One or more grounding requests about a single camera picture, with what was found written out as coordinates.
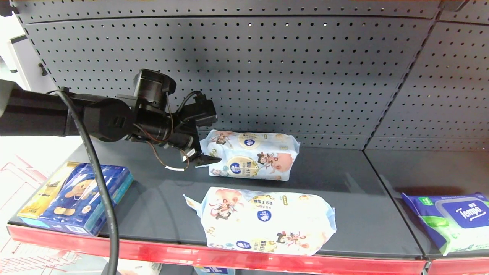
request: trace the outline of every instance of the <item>product package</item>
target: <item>product package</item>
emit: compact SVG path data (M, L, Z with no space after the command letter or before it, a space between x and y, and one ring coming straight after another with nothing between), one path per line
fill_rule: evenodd
M101 167L115 207L133 182L133 176L123 166ZM78 235L98 235L106 218L91 165L67 162L46 181L17 216L33 227Z
M159 275L162 266L161 263L119 259L117 272L121 275Z
M334 209L316 195L211 187L202 203L183 196L212 248L313 255L336 232Z
M209 166L209 175L288 181L299 154L293 136L212 130L200 141L202 152L221 158Z
M194 266L197 275L234 275L234 269L224 267Z
M443 256L489 249L489 201L481 193L465 196L402 198L421 219Z

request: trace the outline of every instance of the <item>pegboard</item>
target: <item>pegboard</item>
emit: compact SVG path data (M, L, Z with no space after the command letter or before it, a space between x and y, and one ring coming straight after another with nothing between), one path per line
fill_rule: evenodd
M465 139L465 143L488 139L486 32L487 26L437 23L374 136ZM387 140L376 139L368 149ZM391 149L401 148L396 143Z
M433 18L439 1L16 0L24 23L155 16L368 15Z
M443 11L440 20L489 24L489 1L470 1L458 12Z
M489 151L487 139L373 137L367 149L414 151Z
M177 82L173 110L192 90L214 101L213 128L361 149L428 26L406 18L215 17L25 28L53 80L73 92L132 94L138 70L155 69Z

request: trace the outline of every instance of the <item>gray shelf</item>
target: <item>gray shelf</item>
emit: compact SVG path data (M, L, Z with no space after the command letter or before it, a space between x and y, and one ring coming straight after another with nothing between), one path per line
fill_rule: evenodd
M210 177L206 168L170 171L144 143L94 141L94 145L101 163L128 166L137 180L116 209L122 238L205 245L200 221L182 194L201 200L209 187L223 186L323 197L336 208L338 232L319 254L405 259L422 254L361 151L301 148L290 180L275 182ZM159 151L169 164L177 159L176 150ZM69 160L87 162L84 148L78 148Z
M366 155L394 197L424 254L431 259L442 255L400 194L489 194L487 153L367 150ZM489 256L489 250L457 252L447 257L478 256Z

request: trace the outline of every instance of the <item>red shelf edge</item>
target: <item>red shelf edge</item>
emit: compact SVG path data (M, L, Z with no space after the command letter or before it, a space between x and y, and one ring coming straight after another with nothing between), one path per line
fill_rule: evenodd
M489 257L436 259L431 262L428 275L488 274Z
M64 251L109 256L109 239L7 225L15 241ZM121 239L120 258L179 265L217 266L273 272L335 275L419 275L424 260L296 256L218 250L204 246Z

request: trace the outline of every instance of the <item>wet wipes pack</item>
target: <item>wet wipes pack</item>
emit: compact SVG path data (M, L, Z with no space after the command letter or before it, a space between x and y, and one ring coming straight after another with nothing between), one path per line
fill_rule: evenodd
M313 255L336 232L334 208L317 195L211 187L202 203L183 196L211 248Z
M489 249L489 201L481 193L402 198L419 216L443 256Z
M212 130L200 141L202 152L221 158L209 166L210 176L288 181L299 153L293 136Z

